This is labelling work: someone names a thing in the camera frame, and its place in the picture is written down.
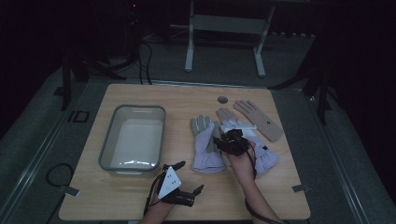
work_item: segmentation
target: human hand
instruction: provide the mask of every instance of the human hand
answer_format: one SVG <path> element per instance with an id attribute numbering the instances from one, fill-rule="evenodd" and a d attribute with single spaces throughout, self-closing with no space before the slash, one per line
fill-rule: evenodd
<path id="1" fill-rule="evenodd" d="M 250 158 L 253 162 L 256 161 L 253 150 L 255 145 L 256 144 L 254 142 L 249 141 L 247 153 L 243 153 L 238 157 L 230 153 L 225 153 L 226 157 L 230 161 L 231 167 L 233 168 L 233 174 L 242 186 L 254 183 L 254 165 L 252 165 Z"/>
<path id="2" fill-rule="evenodd" d="M 152 196 L 152 199 L 151 199 L 151 202 L 150 202 L 150 204 L 152 204 L 152 206 L 150 208 L 157 208 L 157 209 L 162 210 L 164 212 L 170 212 L 170 210 L 172 210 L 172 208 L 175 205 L 172 204 L 172 203 L 165 203 L 165 202 L 161 201 L 158 198 L 158 192 L 160 192 L 160 190 L 159 190 L 159 182 L 160 181 L 157 181 L 157 183 L 155 183 L 155 187 L 154 187 L 155 191 L 153 193 L 153 196 Z"/>

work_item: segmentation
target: dark background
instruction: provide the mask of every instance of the dark background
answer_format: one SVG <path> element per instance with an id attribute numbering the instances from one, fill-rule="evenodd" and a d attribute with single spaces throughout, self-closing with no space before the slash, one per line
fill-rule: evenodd
<path id="1" fill-rule="evenodd" d="M 331 86 L 395 202 L 394 5 L 384 1 L 274 2 L 278 7 L 270 28 L 273 35 L 317 35 L 304 67 L 317 68 L 323 62 L 333 65 Z M 197 10 L 209 14 L 262 15 L 257 7 L 251 13 L 248 4 L 241 7 L 219 1 L 217 4 L 226 7 L 216 8 L 226 8 L 223 11 L 213 11 L 210 1 L 199 4 Z M 104 62 L 108 55 L 125 54 L 119 44 L 125 42 L 123 29 L 126 23 L 136 22 L 125 8 L 164 38 L 168 36 L 169 24 L 189 22 L 189 1 L 183 0 L 1 1 L 0 137 L 46 78 L 61 66 L 65 46 L 80 47 L 93 59 Z M 141 33 L 131 31 L 129 35 L 139 37 Z"/>

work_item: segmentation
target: cotton glove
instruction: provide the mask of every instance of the cotton glove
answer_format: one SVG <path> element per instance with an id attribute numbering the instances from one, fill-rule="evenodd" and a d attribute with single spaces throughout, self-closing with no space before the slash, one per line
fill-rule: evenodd
<path id="1" fill-rule="evenodd" d="M 212 122 L 209 116 L 191 119 L 191 129 L 195 135 L 195 157 L 192 170 L 199 173 L 217 173 L 225 169 L 219 150 L 213 143 L 213 137 L 219 136 L 219 123 Z"/>
<path id="2" fill-rule="evenodd" d="M 257 129 L 271 142 L 276 141 L 283 133 L 268 116 L 266 116 L 253 102 L 247 100 L 236 101 L 233 108 L 244 114 Z"/>
<path id="3" fill-rule="evenodd" d="M 227 108 L 220 108 L 216 111 L 219 119 L 222 120 L 223 125 L 221 125 L 221 130 L 227 133 L 233 129 L 235 123 L 241 123 L 242 121 L 237 120 L 235 113 Z M 257 136 L 252 129 L 241 128 L 243 137 L 247 140 L 254 142 L 256 146 L 254 147 L 254 152 L 256 155 L 256 165 L 255 169 L 257 175 L 263 174 L 265 171 L 273 167 L 278 161 L 279 157 L 264 144 L 264 142 Z"/>

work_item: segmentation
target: table leg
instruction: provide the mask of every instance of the table leg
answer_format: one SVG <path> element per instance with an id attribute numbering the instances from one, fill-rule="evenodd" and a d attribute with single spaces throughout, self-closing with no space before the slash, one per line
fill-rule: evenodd
<path id="1" fill-rule="evenodd" d="M 194 58 L 194 1 L 190 5 L 190 26 L 189 26 L 189 46 L 187 48 L 186 65 L 184 70 L 186 72 L 192 71 L 192 61 Z"/>
<path id="2" fill-rule="evenodd" d="M 264 45 L 265 37 L 268 35 L 268 29 L 270 28 L 271 19 L 274 16 L 275 7 L 271 7 L 268 13 L 265 24 L 262 28 L 262 37 L 257 47 L 253 48 L 254 59 L 256 60 L 257 73 L 259 77 L 265 76 L 264 65 L 262 64 L 262 46 Z"/>

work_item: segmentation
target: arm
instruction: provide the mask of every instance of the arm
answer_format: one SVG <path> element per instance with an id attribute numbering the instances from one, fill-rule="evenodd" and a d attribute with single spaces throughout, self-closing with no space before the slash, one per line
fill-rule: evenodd
<path id="1" fill-rule="evenodd" d="M 151 204 L 158 202 L 160 199 L 158 199 L 157 193 L 154 193 Z M 139 224 L 161 224 L 163 221 L 166 219 L 168 214 L 171 212 L 172 208 L 174 207 L 174 204 L 170 203 L 163 203 L 163 202 L 158 202 L 154 205 L 152 205 L 148 212 L 145 214 L 145 216 L 140 220 Z"/>
<path id="2" fill-rule="evenodd" d="M 252 158 L 254 158 L 252 147 L 248 150 L 248 153 Z M 238 183 L 241 186 L 247 203 L 250 205 L 250 207 L 262 217 L 267 217 L 279 223 L 283 223 L 283 221 L 276 215 L 274 210 L 265 200 L 264 196 L 260 192 L 260 189 L 257 187 L 253 176 L 253 166 L 248 158 L 248 154 L 244 153 L 239 157 L 236 157 L 227 153 L 226 156 L 231 163 L 233 174 L 238 180 Z M 266 223 L 254 216 L 252 216 L 252 221 L 254 224 Z"/>

